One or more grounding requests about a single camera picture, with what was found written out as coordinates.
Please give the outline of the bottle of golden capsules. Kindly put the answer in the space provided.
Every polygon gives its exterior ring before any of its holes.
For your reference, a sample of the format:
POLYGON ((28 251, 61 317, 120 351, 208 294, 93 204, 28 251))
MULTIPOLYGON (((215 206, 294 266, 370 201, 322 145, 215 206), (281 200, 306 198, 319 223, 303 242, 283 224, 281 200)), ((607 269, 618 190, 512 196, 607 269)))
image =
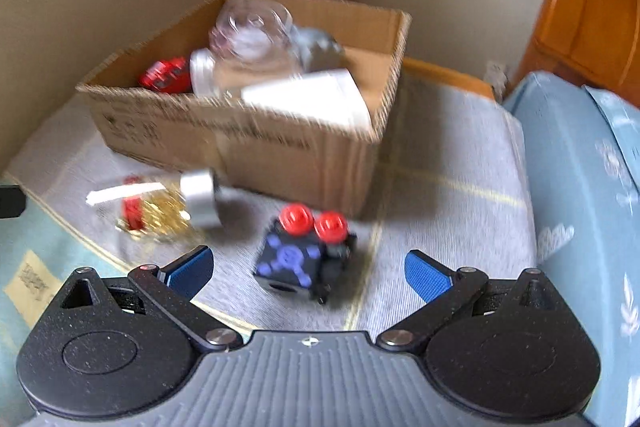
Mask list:
POLYGON ((221 226, 218 188, 210 169, 135 174, 90 191, 85 203, 137 239, 168 242, 221 226))

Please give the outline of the black robot cube toy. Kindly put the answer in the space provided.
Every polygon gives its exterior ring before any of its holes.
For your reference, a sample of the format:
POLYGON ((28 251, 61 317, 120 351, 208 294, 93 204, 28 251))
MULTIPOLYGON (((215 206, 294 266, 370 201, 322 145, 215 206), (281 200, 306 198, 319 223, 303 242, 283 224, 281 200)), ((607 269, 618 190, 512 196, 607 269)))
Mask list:
POLYGON ((281 209, 266 230, 253 277, 266 291, 326 303, 357 245, 343 213, 316 215, 300 202, 281 209))

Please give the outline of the red toy train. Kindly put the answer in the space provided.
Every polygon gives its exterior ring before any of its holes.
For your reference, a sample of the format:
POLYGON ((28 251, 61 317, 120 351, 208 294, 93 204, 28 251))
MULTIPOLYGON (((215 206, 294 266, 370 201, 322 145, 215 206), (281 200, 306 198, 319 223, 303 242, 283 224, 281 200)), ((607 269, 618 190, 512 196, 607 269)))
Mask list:
POLYGON ((139 77, 138 85, 156 93, 191 93, 192 81, 189 62, 184 57, 157 61, 139 77))

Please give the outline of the clear case red label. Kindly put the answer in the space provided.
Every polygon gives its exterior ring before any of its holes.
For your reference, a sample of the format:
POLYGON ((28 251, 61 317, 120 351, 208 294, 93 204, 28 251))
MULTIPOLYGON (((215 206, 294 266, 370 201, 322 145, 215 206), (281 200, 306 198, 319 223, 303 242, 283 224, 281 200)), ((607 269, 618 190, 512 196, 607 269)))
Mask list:
POLYGON ((273 0, 226 0, 209 31, 209 49, 218 60, 267 68, 291 52, 293 17, 273 0))

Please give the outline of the grey cat figurine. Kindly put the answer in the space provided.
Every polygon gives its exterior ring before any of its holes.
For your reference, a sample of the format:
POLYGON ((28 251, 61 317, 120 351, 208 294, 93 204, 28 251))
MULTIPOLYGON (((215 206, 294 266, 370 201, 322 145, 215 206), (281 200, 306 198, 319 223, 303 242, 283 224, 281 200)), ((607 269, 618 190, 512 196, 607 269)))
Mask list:
POLYGON ((343 67, 344 49, 328 32, 296 26, 291 41, 306 74, 343 67))

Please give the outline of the grey green checked blanket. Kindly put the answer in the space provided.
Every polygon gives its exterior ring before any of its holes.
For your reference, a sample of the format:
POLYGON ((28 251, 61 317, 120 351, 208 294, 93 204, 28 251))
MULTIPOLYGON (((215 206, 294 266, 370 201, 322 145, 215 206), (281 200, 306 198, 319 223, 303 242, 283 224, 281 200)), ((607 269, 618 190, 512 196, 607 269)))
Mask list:
MULTIPOLYGON (((404 277, 411 249, 451 268, 472 265, 510 279, 535 261, 533 213, 520 125, 497 103, 419 78, 401 79, 361 215, 357 250, 325 305, 262 289, 252 270, 280 200, 225 187, 222 225, 204 236, 215 270, 198 304, 243 333, 254 329, 382 332, 418 309, 404 277)), ((96 188, 144 166, 112 152, 88 106, 73 98, 14 157, 6 179, 27 193, 21 217, 1 225, 1 421, 16 426, 32 408, 15 359, 32 324, 73 269, 104 277, 164 265, 193 239, 133 239, 85 203, 96 188)))

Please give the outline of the brown cardboard box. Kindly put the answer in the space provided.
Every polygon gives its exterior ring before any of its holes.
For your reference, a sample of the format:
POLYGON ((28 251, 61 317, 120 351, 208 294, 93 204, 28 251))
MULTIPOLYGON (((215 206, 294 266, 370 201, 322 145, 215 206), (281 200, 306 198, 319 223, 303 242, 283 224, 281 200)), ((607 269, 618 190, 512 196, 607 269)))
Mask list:
POLYGON ((138 87, 154 62, 206 46, 226 1, 197 5, 149 40, 107 57, 78 83, 105 144, 152 166, 209 167, 236 187, 358 216, 395 102, 410 14, 346 0, 274 0, 296 22, 321 28, 344 46, 346 66, 372 118, 368 132, 138 87))

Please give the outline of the blue floral bedding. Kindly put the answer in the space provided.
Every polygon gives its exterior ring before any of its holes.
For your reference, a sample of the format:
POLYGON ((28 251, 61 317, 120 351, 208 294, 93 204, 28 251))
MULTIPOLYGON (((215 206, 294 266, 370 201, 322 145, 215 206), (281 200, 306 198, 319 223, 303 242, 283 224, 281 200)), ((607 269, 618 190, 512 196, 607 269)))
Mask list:
POLYGON ((639 111, 532 72, 503 103, 521 124, 537 262, 601 360, 587 415, 639 422, 639 111))

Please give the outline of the wooden headboard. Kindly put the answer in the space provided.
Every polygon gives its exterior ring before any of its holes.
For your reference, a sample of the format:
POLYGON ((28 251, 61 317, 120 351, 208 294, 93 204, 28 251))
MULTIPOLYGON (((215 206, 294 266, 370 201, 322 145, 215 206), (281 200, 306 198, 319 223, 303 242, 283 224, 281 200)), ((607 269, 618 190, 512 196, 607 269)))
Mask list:
POLYGON ((544 0, 509 92, 531 72, 639 104, 639 0, 544 0))

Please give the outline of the white wall socket plug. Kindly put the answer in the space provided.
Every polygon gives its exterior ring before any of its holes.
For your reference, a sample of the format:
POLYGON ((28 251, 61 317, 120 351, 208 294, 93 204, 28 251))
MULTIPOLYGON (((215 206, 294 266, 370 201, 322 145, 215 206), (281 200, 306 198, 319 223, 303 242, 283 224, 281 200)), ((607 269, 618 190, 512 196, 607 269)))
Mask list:
POLYGON ((485 67, 484 81, 494 90, 503 90, 508 83, 508 68, 506 64, 487 61, 485 67))

